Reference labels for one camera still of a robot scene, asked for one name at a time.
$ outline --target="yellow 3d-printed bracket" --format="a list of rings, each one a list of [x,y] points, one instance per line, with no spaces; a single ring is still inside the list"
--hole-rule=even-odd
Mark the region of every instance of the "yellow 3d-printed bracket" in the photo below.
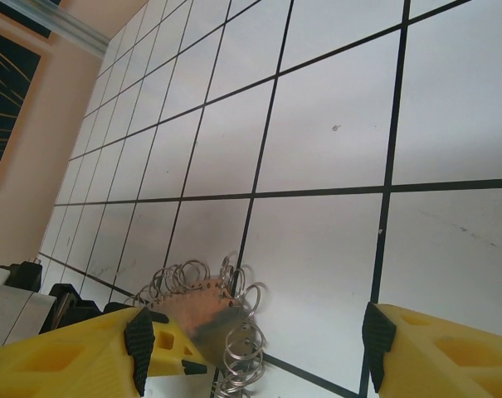
[[[363,344],[381,397],[502,398],[502,337],[369,303]]]
[[[0,398],[130,398],[148,375],[206,372],[173,320],[127,308],[0,347]]]

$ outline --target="white tile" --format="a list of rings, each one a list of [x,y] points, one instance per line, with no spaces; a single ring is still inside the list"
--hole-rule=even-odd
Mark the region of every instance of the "white tile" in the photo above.
[[[136,206],[116,286],[137,293],[163,267],[177,205],[172,202]]]
[[[168,4],[166,4],[166,9],[164,10],[163,19],[171,14],[177,7],[182,7],[182,4],[184,2],[187,2],[187,4],[184,4],[184,6],[190,3],[189,0],[168,0]]]
[[[158,126],[140,198],[180,197],[201,110]]]
[[[257,1],[256,0],[232,0],[231,10],[228,13],[228,16],[234,17],[237,13],[243,11],[244,8],[249,7],[254,2],[257,2]]]
[[[101,73],[107,70],[114,63],[116,54],[118,54],[121,38],[124,35],[124,30],[125,28],[123,27],[112,39],[110,39],[109,46],[105,52],[105,57],[103,58],[103,62],[101,62],[100,73],[98,75],[101,75]]]
[[[411,0],[411,8],[409,9],[409,17],[417,17],[424,12],[429,12],[435,8],[444,6],[451,0]]]
[[[92,183],[92,177],[94,176],[100,152],[89,153],[83,157],[79,174],[77,174],[76,184],[70,196],[70,203],[84,203],[86,201],[86,195]]]
[[[117,99],[114,98],[97,111],[97,117],[95,118],[92,135],[90,136],[90,140],[86,146],[86,152],[99,148],[103,145],[105,135],[109,130],[110,120],[112,119],[115,111],[116,101]]]
[[[152,31],[134,46],[133,55],[127,67],[127,72],[125,73],[124,83],[122,85],[123,89],[144,77],[156,36],[157,31]]]
[[[112,294],[110,295],[110,301],[109,303],[124,303],[125,300],[127,300],[129,296],[126,296],[125,294],[122,294],[114,289],[112,289]]]
[[[220,37],[214,32],[178,57],[162,119],[204,103]]]
[[[403,78],[393,183],[502,178],[502,2],[410,26]]]
[[[142,81],[129,134],[158,122],[175,61],[170,61]]]
[[[208,373],[191,376],[148,377],[145,382],[145,398],[206,398],[210,396],[215,368]]]
[[[259,191],[383,184],[398,32],[279,79]]]
[[[140,30],[138,33],[139,39],[144,37],[162,20],[162,14],[165,7],[166,7],[166,0],[149,0],[148,6],[145,10],[142,25],[140,25]]]
[[[141,82],[121,93],[116,102],[115,111],[110,120],[109,130],[105,136],[105,143],[111,143],[127,135],[134,112],[134,105],[138,99]]]
[[[195,41],[224,23],[227,16],[229,0],[194,0],[190,18],[184,32],[182,48],[186,48]]]
[[[46,272],[46,277],[42,282],[41,293],[49,294],[51,288],[54,284],[59,284],[61,282],[62,272],[65,267],[56,263],[55,261],[50,261],[50,265],[48,265],[48,271]]]
[[[109,197],[110,184],[115,175],[119,155],[124,142],[113,143],[101,150],[100,160],[94,172],[86,201],[106,201]]]
[[[110,201],[136,199],[138,197],[145,165],[148,161],[149,149],[153,142],[154,131],[155,129],[150,129],[125,140],[115,179],[112,182],[112,188],[110,188]]]
[[[56,203],[68,203],[70,200],[70,195],[74,189],[77,173],[79,172],[82,160],[82,158],[77,158],[68,163],[68,168],[66,169],[65,177],[62,179],[61,190],[57,196]]]
[[[259,2],[227,24],[210,100],[275,74],[289,3]]]
[[[248,283],[266,286],[256,321],[267,352],[352,391],[361,374],[381,200],[379,194],[257,199],[243,255]],[[317,325],[310,346],[293,344]]]
[[[502,189],[391,195],[380,303],[502,335]]]
[[[239,250],[249,201],[186,201],[178,213],[168,265],[197,259],[212,270]]]
[[[96,116],[97,112],[94,112],[83,119],[83,124],[79,130],[79,134],[77,134],[76,145],[71,153],[72,157],[82,155],[86,152],[86,145],[88,144],[90,135],[92,134],[92,128],[94,127]]]
[[[184,27],[191,3],[187,2],[179,7],[177,11],[160,24],[157,39],[154,42],[153,53],[149,59],[148,73],[177,55],[183,39]]]
[[[66,263],[78,270],[85,272],[90,259],[95,237],[103,216],[104,205],[84,206],[76,237],[72,244],[70,255]]]
[[[109,83],[103,94],[103,102],[110,100],[119,93],[121,84],[124,82],[125,72],[127,71],[127,65],[131,59],[132,50],[129,50],[124,56],[122,56],[114,65],[112,65],[112,70],[110,72]]]
[[[403,0],[295,2],[282,70],[397,25],[402,9]]]
[[[79,293],[79,291],[81,290],[81,285],[83,284],[83,277],[83,274],[65,267],[65,272],[62,274],[61,283],[71,284],[76,292]]]
[[[63,263],[66,262],[68,253],[70,253],[71,244],[74,241],[74,235],[77,225],[79,224],[82,210],[83,206],[68,206],[65,219],[62,222],[61,231],[57,237],[57,243],[53,249],[53,255],[51,255],[54,259]]]
[[[92,300],[103,311],[110,299],[110,288],[93,279],[85,278],[80,296],[84,300]]]
[[[88,274],[110,284],[114,282],[133,208],[133,204],[107,205],[90,257]]]
[[[110,70],[107,70],[103,75],[98,77],[95,81],[94,89],[92,90],[92,96],[90,97],[90,102],[88,107],[86,108],[86,113],[89,114],[93,110],[97,109],[101,104],[101,99],[103,98],[103,94],[105,92],[105,87],[107,86],[107,82],[109,81]]]
[[[266,363],[264,376],[248,387],[254,396],[284,396],[289,398],[337,398],[333,392],[327,391],[301,377],[283,371],[279,367]]]
[[[61,230],[62,221],[65,218],[66,206],[54,207],[51,213],[50,221],[48,222],[48,227],[46,228],[46,233],[44,234],[44,239],[42,240],[41,252],[45,255],[51,255],[53,253],[53,247],[57,242],[57,236]]]
[[[127,25],[125,25],[124,37],[121,39],[121,43],[119,44],[118,54],[116,56],[117,59],[130,50],[136,42],[140,24],[142,23],[142,19],[144,17],[144,12],[145,6],[134,14],[134,17],[132,17],[131,20],[127,22]]]
[[[185,196],[252,190],[272,82],[207,106]]]

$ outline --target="grid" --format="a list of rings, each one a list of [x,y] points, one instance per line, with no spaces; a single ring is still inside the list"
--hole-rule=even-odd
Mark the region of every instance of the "grid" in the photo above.
[[[151,0],[101,66],[42,289],[105,305],[236,249],[270,287],[266,396],[374,394],[368,300],[502,334],[502,2],[368,3]]]

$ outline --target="coiled wire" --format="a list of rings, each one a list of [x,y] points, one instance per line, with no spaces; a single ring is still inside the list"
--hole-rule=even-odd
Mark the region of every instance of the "coiled wire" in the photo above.
[[[247,398],[251,395],[246,387],[265,372],[263,348],[266,338],[253,319],[260,305],[261,290],[256,284],[246,287],[245,270],[231,265],[230,255],[223,259],[219,275],[220,298],[224,298],[224,289],[233,292],[233,305],[240,307],[245,317],[225,337],[223,362],[226,369],[222,371],[223,380],[213,383],[212,391],[216,398]],[[160,303],[173,294],[204,289],[197,282],[207,279],[210,279],[210,269],[199,260],[164,267],[155,272],[151,281],[126,303],[132,300],[132,305],[140,307]],[[256,291],[256,302],[249,306],[246,298],[252,290]]]

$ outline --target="yellow plastic part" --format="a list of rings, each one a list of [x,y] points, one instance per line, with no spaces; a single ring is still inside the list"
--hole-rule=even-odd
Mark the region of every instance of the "yellow plastic part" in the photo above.
[[[0,398],[139,396],[124,345],[138,313],[127,308],[0,347]],[[184,374],[181,360],[206,364],[174,321],[153,326],[150,376]]]
[[[397,327],[383,358],[382,398],[502,398],[502,337],[392,305]]]

